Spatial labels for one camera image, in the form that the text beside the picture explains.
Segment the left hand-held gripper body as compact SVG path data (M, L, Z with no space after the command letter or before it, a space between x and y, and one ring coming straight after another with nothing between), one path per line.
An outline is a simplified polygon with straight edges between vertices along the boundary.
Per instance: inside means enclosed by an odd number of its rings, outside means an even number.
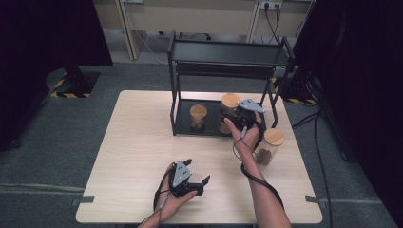
M196 191L198 196L203 194L203 189L199 189L199 183L190 183L188 180L192 172L183 164L178 161L173 165L169 173L169 189L173 196L182 197L186 194Z

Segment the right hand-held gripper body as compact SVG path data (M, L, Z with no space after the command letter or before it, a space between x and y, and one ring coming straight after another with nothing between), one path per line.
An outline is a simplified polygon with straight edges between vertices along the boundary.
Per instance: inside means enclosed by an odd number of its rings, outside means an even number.
M238 106L234 111L232 122L235 127L242 130L244 127L250 129L256 121L256 114L263 114L265 109L252 99L245 99L238 102Z

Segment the tall glass jar wooden lid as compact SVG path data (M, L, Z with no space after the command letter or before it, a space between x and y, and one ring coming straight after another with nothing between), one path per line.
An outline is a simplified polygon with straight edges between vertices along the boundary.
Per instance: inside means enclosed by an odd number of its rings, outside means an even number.
M277 128L266 129L256 149L257 164L269 165L284 141L285 136L281 130Z
M221 97L221 108L220 108L220 125L219 131L223 134L229 134L230 130L223 118L225 116L233 116L235 114L235 110L238 107L238 102L240 101L240 97L235 93L226 93Z

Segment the short glass jar wooden lid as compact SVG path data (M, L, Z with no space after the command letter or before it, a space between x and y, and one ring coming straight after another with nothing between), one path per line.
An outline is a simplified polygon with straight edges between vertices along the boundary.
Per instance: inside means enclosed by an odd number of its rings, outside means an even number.
M205 118L207 116L207 108L201 104L194 104L190 108L191 127L194 130L202 130L205 127Z

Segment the black metal shelf rack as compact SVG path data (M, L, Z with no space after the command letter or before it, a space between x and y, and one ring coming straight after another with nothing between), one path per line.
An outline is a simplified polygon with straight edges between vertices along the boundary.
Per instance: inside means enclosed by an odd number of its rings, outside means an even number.
M175 135L201 135L225 137L220 133L221 98L205 100L203 98L184 98L181 92L180 78L201 76L204 79L225 78L262 80L265 82L259 99L252 98L261 105L265 112L272 112L271 126L278 123L276 95L271 79L276 68L284 67L284 76L289 74L296 60L295 54L286 38L278 45L248 44L217 41L195 41L170 37L168 51L168 68L172 93L170 121ZM191 127L190 108L192 105L204 105L207 108L205 127L194 130Z

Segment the person's right hand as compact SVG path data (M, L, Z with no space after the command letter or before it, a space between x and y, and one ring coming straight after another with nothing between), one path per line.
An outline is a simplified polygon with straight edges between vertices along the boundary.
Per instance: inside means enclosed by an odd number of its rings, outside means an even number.
M259 141L261 124L259 113L256 114L256 118L256 123L245 133L239 131L233 123L226 124L231 131L235 149L243 161L253 158L252 153Z

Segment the person's left hand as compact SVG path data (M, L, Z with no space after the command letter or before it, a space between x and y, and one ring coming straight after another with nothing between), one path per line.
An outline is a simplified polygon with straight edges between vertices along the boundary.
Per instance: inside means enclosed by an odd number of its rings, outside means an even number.
M156 219L157 224L160 225L166 220L172 218L178 210L188 201L193 199L197 195L197 191L187 193L182 197L175 197L170 192L169 187L169 172L172 169L172 165L169 164L165 173L163 174L162 182L158 188L159 198L156 202Z

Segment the black striped stand base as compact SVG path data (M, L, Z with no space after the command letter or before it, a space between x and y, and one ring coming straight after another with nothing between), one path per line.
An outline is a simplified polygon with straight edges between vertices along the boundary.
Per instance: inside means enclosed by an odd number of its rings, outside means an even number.
M50 93L51 97L88 98L100 76L97 71L82 71L78 66L65 67L64 72Z
M290 73L284 76L285 68L276 68L274 76L271 79L272 88L276 95L286 103L316 105L317 100L308 89L307 83L297 83L292 85L294 74Z

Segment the beige furniture leg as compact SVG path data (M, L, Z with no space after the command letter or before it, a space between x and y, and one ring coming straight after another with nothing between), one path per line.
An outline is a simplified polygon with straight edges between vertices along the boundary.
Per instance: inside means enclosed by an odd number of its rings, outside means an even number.
M137 30L135 27L131 0L115 0L115 3L123 27L129 58L131 60L138 60L144 46L146 33Z
M245 41L247 43L251 43L253 41L253 37L256 31L256 27L259 21L259 13L261 11L261 4L263 0L247 0L252 3L251 9L248 10L249 19L248 19L248 29L246 33Z

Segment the grey tape piece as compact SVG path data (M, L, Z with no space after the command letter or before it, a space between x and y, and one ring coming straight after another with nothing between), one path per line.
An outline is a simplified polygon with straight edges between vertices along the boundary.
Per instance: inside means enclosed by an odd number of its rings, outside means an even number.
M313 196L305 196L305 200L307 202L311 202L311 203L316 203L319 205L320 208L327 208L327 202L320 200L317 197L313 197Z
M82 196L79 199L74 199L71 202L72 206L79 206L81 203L92 203L94 201L94 196Z

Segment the black curtain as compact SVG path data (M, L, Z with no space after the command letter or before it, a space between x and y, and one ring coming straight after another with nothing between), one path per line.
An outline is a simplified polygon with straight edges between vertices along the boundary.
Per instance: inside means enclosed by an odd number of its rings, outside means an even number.
M348 151L403 226L403 0L316 0L292 85L319 81Z
M111 65L93 0L0 0L0 151L48 93L51 72Z

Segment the white wall socket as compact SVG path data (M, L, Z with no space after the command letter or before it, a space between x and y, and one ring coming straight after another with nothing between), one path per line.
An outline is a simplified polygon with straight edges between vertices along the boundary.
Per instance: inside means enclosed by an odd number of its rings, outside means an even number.
M260 8L262 10L280 10L283 0L261 0Z

